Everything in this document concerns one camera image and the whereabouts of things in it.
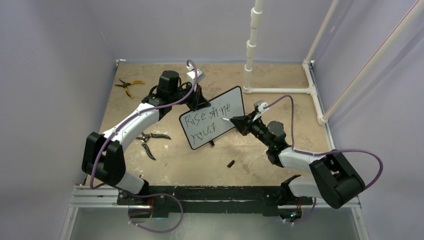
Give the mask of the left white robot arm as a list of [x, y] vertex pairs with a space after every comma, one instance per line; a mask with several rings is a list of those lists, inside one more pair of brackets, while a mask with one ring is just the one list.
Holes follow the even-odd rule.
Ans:
[[136, 204], [146, 203], [149, 183], [127, 170], [124, 153], [142, 132], [169, 113], [173, 105], [187, 105], [192, 111], [210, 106], [199, 84], [205, 74], [192, 69], [187, 77], [189, 81], [182, 83], [178, 72], [163, 71], [158, 85], [129, 116], [103, 133], [90, 133], [85, 142], [82, 171], [92, 180], [129, 192]]

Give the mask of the black marker cap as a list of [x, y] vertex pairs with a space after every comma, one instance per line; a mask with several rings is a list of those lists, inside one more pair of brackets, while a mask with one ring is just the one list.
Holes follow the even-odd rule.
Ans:
[[234, 165], [234, 163], [235, 163], [235, 160], [232, 160], [228, 165], [227, 165], [227, 167], [228, 168], [231, 168], [233, 165]]

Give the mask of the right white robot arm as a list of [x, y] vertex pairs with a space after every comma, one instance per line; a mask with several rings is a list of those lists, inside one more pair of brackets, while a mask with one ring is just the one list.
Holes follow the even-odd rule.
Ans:
[[243, 136], [253, 135], [267, 147], [271, 164], [280, 168], [293, 168], [310, 173], [311, 177], [294, 176], [283, 182], [280, 196], [288, 204], [300, 197], [323, 199], [329, 206], [339, 209], [366, 189], [365, 182], [337, 150], [329, 153], [306, 153], [294, 149], [286, 141], [283, 123], [264, 124], [251, 113], [229, 119]]

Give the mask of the small black-framed whiteboard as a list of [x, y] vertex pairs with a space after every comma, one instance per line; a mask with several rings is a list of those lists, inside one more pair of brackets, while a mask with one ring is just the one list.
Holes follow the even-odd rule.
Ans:
[[242, 89], [235, 86], [212, 98], [210, 107], [187, 111], [179, 116], [179, 122], [192, 150], [196, 150], [234, 128], [221, 118], [245, 115]]

